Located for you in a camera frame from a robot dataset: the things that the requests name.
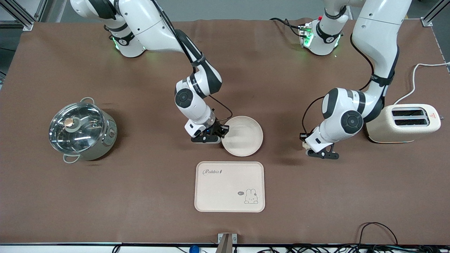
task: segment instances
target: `white rectangular tray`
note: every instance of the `white rectangular tray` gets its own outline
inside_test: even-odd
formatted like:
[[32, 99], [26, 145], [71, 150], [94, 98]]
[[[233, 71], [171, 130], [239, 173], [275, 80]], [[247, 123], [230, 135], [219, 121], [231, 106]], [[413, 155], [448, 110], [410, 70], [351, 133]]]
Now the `white rectangular tray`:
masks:
[[200, 212], [261, 212], [266, 206], [259, 162], [200, 162], [195, 179]]

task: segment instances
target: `white cable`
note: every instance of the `white cable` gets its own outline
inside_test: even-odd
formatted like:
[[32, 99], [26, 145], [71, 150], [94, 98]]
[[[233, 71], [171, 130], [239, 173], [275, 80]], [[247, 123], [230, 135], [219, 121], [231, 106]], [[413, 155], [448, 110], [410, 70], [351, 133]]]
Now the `white cable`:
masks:
[[404, 95], [403, 97], [399, 98], [397, 101], [395, 101], [394, 104], [397, 104], [398, 102], [400, 102], [402, 99], [408, 97], [409, 95], [411, 95], [415, 90], [416, 90], [416, 82], [415, 82], [415, 77], [416, 77], [416, 69], [418, 66], [429, 66], [429, 67], [434, 67], [434, 66], [444, 66], [444, 65], [450, 65], [450, 62], [447, 63], [441, 63], [441, 64], [423, 64], [423, 63], [419, 63], [417, 64], [414, 69], [413, 69], [413, 89], [406, 95]]

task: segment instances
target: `pot handle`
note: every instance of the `pot handle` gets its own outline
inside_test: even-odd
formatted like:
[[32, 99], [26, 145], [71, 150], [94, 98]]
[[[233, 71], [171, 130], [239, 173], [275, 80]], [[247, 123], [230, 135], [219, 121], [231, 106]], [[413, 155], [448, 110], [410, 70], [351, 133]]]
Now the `pot handle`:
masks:
[[82, 99], [80, 100], [80, 102], [84, 102], [85, 100], [92, 100], [92, 104], [95, 104], [94, 99], [91, 98], [91, 97], [85, 97], [85, 98], [82, 98]]
[[[65, 163], [75, 163], [76, 161], [78, 161], [78, 159], [80, 159], [80, 156], [81, 156], [81, 155], [79, 155], [79, 154], [77, 154], [77, 155], [63, 154], [63, 161], [64, 161]], [[72, 161], [72, 162], [69, 162], [69, 161], [67, 160], [67, 157], [76, 157], [76, 159], [75, 159], [74, 161]]]

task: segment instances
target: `pot lid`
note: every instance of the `pot lid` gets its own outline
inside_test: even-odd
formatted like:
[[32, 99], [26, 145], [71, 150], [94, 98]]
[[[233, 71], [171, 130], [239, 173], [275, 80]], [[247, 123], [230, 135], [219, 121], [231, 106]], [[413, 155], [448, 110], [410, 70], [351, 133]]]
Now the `pot lid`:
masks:
[[80, 153], [100, 139], [105, 127], [103, 113], [97, 106], [86, 102], [70, 104], [53, 117], [50, 143], [59, 152]]

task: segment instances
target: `lid knob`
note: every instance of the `lid knob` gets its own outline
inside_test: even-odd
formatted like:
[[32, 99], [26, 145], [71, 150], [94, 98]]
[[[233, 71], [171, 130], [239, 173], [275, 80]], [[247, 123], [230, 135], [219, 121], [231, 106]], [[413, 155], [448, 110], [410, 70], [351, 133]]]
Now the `lid knob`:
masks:
[[64, 126], [71, 127], [71, 126], [73, 126], [74, 123], [75, 123], [75, 121], [73, 120], [73, 118], [68, 118], [64, 121]]

